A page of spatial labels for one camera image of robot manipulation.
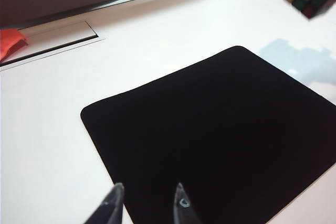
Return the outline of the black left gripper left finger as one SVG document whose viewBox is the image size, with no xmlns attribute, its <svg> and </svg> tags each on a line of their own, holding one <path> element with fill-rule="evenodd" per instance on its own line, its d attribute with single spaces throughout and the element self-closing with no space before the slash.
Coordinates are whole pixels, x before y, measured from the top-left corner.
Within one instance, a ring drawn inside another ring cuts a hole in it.
<svg viewBox="0 0 336 224">
<path fill-rule="evenodd" d="M 85 224 L 120 224 L 123 215 L 124 186 L 116 183 Z"/>
</svg>

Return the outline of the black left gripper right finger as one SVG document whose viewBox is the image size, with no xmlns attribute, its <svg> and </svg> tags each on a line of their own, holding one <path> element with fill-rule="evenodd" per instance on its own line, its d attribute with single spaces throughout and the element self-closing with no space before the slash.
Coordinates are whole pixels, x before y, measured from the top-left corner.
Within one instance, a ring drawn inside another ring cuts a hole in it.
<svg viewBox="0 0 336 224">
<path fill-rule="evenodd" d="M 175 191 L 173 223 L 202 223 L 181 183 L 178 183 Z"/>
</svg>

